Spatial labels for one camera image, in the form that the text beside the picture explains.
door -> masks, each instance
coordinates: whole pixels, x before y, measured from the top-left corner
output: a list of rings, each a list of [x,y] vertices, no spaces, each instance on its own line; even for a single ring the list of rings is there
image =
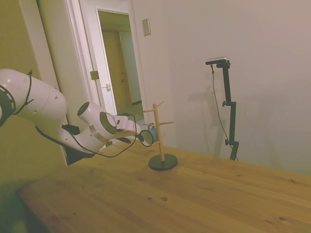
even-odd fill
[[[119,32],[103,32],[106,57],[117,110],[132,106]]]
[[[101,31],[98,11],[128,13],[127,1],[120,0],[80,0],[81,12],[86,30],[87,43],[91,55],[92,66],[98,71],[106,112],[117,114],[113,87],[111,84],[105,45]]]

wooden peg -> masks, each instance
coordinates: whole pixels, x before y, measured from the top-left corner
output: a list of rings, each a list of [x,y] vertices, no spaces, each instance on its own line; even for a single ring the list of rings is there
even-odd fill
[[[143,123],[143,125],[149,126],[149,124]],[[152,127],[156,127],[154,124],[151,125]]]
[[[170,121],[170,122],[162,122],[162,123],[159,123],[159,125],[167,125],[167,124],[173,124],[174,122],[173,121]]]
[[[160,107],[160,105],[163,104],[163,103],[164,103],[164,101],[162,101],[161,103],[159,103],[159,104],[157,105],[157,107]]]
[[[148,112],[154,112],[154,111],[155,111],[154,109],[149,109],[149,110],[144,110],[143,112],[148,113]]]
[[[157,145],[157,144],[159,144],[159,143],[160,143],[159,141],[154,142],[151,146]]]

doorway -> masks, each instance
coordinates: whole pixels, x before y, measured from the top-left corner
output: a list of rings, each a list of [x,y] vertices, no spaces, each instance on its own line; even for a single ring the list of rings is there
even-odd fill
[[[118,115],[133,114],[143,123],[138,73],[129,15],[98,11]]]

white door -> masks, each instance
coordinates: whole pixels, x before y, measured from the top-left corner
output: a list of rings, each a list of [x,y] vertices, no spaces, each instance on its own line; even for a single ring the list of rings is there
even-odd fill
[[[127,1],[80,0],[93,69],[98,71],[106,111],[117,114],[98,11],[128,13]]]

door hinge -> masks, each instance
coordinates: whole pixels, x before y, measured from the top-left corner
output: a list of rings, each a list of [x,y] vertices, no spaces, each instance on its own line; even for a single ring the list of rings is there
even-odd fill
[[[98,75],[98,71],[97,70],[91,71],[90,74],[91,74],[91,79],[92,80],[98,80],[99,79],[99,75]]]

